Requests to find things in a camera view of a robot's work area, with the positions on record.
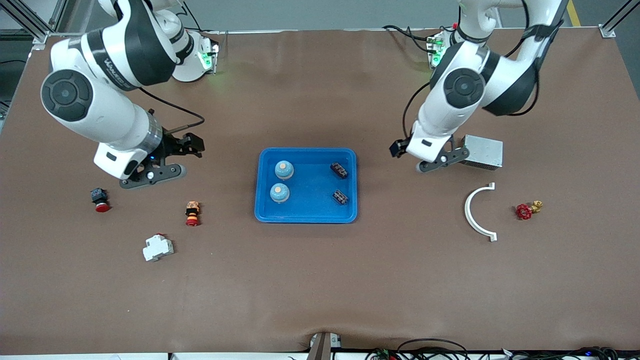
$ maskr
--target silver rectangular box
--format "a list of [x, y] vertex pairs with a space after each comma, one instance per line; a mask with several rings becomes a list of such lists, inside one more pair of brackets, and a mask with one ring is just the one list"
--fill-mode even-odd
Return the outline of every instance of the silver rectangular box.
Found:
[[465, 135], [464, 145], [469, 150], [469, 157], [461, 164], [486, 170], [502, 167], [502, 141]]

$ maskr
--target white curved handle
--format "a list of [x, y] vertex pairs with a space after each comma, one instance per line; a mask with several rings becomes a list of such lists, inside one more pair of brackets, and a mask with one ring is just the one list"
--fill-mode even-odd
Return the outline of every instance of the white curved handle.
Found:
[[498, 234], [494, 233], [493, 231], [488, 231], [485, 228], [478, 225], [478, 223], [474, 220], [473, 215], [471, 215], [471, 200], [474, 198], [474, 196], [476, 196], [477, 193], [485, 190], [495, 190], [495, 183], [490, 183], [489, 186], [485, 188], [476, 189], [467, 197], [467, 201], [465, 201], [465, 216], [467, 217], [467, 221], [469, 222], [469, 225], [471, 225], [471, 227], [473, 227], [477, 232], [481, 233], [482, 235], [489, 236], [489, 240], [493, 242], [498, 240]]

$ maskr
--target blue and white round object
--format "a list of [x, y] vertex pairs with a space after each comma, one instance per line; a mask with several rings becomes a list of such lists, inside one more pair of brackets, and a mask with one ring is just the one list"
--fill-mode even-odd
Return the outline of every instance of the blue and white round object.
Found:
[[288, 180], [293, 176], [293, 165], [290, 162], [283, 160], [276, 164], [276, 176], [280, 180]]
[[269, 195], [275, 202], [285, 202], [289, 198], [289, 188], [287, 185], [277, 183], [271, 187]]

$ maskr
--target white plastic connector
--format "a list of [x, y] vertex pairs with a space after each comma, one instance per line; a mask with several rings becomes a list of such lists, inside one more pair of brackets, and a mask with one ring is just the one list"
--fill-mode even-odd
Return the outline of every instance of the white plastic connector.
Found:
[[478, 225], [478, 223], [474, 220], [474, 217], [471, 215], [471, 200], [474, 198], [474, 196], [476, 196], [477, 193], [485, 190], [495, 190], [495, 183], [489, 183], [489, 186], [487, 187], [476, 189], [467, 197], [467, 201], [465, 201], [465, 216], [467, 217], [467, 221], [469, 222], [469, 225], [471, 225], [471, 227], [473, 227], [482, 235], [489, 236], [489, 240], [493, 242], [498, 240], [498, 234], [494, 233], [493, 231], [486, 230]]
[[158, 261], [165, 255], [173, 254], [173, 244], [161, 234], [156, 234], [147, 239], [147, 247], [142, 249], [142, 254], [147, 261]]

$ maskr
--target white electrical component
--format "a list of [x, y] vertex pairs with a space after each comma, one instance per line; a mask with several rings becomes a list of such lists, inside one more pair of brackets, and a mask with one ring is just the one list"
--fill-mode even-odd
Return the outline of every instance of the white electrical component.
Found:
[[162, 234], [155, 234], [147, 239], [147, 247], [142, 249], [142, 254], [147, 261], [158, 261], [165, 255], [173, 254], [173, 244]]

